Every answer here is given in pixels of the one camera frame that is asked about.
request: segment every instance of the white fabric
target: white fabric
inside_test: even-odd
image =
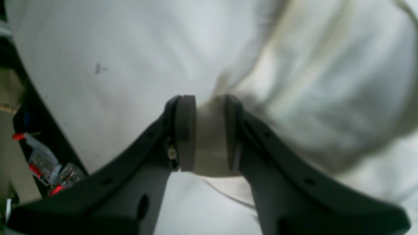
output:
[[[154,235],[261,235],[251,208],[191,173],[171,174]]]
[[[410,2],[290,1],[251,73],[220,90],[313,165],[404,206],[417,224],[418,4]],[[205,179],[252,200],[244,181]]]
[[[417,5],[8,1],[7,10],[32,82],[90,172],[126,148],[170,96],[196,94],[204,120],[219,109],[211,106],[216,98],[208,102],[211,93],[228,92],[312,164],[403,205],[417,224]],[[206,150],[197,156],[202,171],[224,154]],[[225,176],[225,166],[206,173],[217,170]],[[242,178],[204,179],[252,203]],[[175,202],[187,203],[181,199]]]

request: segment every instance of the white surface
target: white surface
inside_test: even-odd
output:
[[[234,65],[257,55],[268,21],[256,14],[274,11],[269,2],[8,1],[7,13],[31,81],[92,173],[168,99],[201,104],[222,72],[242,70]]]
[[[155,235],[261,235],[254,211],[190,173],[173,173],[167,184]]]
[[[12,212],[12,199],[7,199],[6,200],[6,223],[10,218],[10,214]]]

